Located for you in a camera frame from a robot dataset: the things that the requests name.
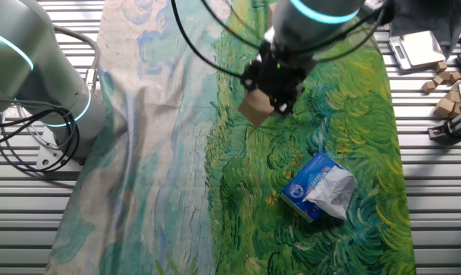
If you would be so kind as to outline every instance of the wooden block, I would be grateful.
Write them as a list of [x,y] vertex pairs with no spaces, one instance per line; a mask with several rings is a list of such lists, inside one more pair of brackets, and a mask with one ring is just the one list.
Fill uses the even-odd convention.
[[461,115],[461,103],[456,102],[456,103],[454,103],[453,110],[451,111],[449,117],[450,118],[455,118],[458,115]]
[[440,78],[446,80],[446,82],[451,81],[451,73],[449,73],[449,72],[439,73],[438,76],[440,76]]
[[461,73],[459,73],[459,72],[451,73],[451,82],[452,83],[455,83],[456,81],[458,81],[460,79],[461,79]]
[[459,89],[458,89],[459,84],[461,84],[461,81],[458,81],[458,82],[454,83],[451,86],[451,91],[457,91],[458,92],[459,91]]
[[432,81],[434,81],[434,84],[436,84],[436,86],[439,86],[441,84],[446,84],[446,80],[442,79],[440,76],[434,77]]
[[277,2],[274,2],[272,4],[269,4],[269,6],[268,6],[269,7],[269,9],[268,9],[268,29],[270,27],[272,27],[272,25],[273,25],[273,21],[272,21],[273,13],[274,13],[274,10],[276,9],[277,4],[278,4]]
[[430,91],[434,90],[436,88],[436,83],[434,83],[434,81],[427,81],[426,83],[424,83],[424,85],[422,86],[422,89],[424,90],[424,92],[426,93],[429,93]]
[[437,64],[437,69],[436,69],[436,71],[437,71],[438,73],[442,73],[442,72],[444,72],[446,69],[447,69],[447,64],[446,64],[446,62],[443,61],[443,62],[439,62],[439,63]]
[[454,102],[449,101],[448,99],[441,99],[434,109],[434,114],[439,115],[440,117],[447,117],[454,108]]
[[459,92],[458,91],[449,91],[445,96],[445,99],[454,102],[454,103],[460,103],[461,98],[459,97]]
[[244,98],[239,112],[255,127],[261,127],[262,122],[274,112],[274,107],[269,103],[268,95],[256,89]]

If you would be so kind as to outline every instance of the van gogh print cloth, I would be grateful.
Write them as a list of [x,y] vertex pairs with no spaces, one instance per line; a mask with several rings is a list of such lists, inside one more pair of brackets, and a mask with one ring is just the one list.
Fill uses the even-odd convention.
[[[207,1],[259,42],[225,0]],[[204,56],[235,72],[255,57],[200,2],[177,4]],[[264,32],[267,3],[232,4]],[[167,0],[106,0],[98,44],[108,117],[47,274],[415,273],[388,78],[373,40],[320,64],[294,115],[260,128],[237,112],[239,81],[191,52]],[[322,215],[307,224],[279,198],[320,150],[359,181],[346,221]]]

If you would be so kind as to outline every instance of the tissue box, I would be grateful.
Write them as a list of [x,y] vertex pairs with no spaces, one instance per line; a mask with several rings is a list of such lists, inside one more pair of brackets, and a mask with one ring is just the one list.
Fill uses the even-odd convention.
[[307,222],[318,219],[323,210],[315,203],[302,201],[334,166],[344,169],[325,153],[318,152],[281,193],[281,198]]

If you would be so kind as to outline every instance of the tissue paper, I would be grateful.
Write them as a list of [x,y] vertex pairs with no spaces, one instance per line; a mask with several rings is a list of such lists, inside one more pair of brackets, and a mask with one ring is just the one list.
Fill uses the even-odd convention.
[[327,214],[347,219],[346,211],[357,186],[358,180],[350,172],[333,167],[303,202],[313,202]]

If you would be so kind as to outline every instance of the wooden blocks pile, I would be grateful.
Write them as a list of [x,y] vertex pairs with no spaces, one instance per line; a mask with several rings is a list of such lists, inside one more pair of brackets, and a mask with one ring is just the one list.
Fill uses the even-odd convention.
[[445,72],[447,69],[446,62],[439,62],[437,64],[437,73],[438,75],[434,77],[433,80],[427,81],[424,83],[422,86],[422,89],[424,92],[429,93],[430,91],[434,90],[436,87],[439,85],[443,85],[446,83],[455,83],[456,81],[461,79],[461,73],[459,72],[454,72],[454,73],[448,73]]
[[441,117],[455,118],[461,114],[461,98],[459,97],[458,85],[453,88],[441,99],[434,109],[434,114]]

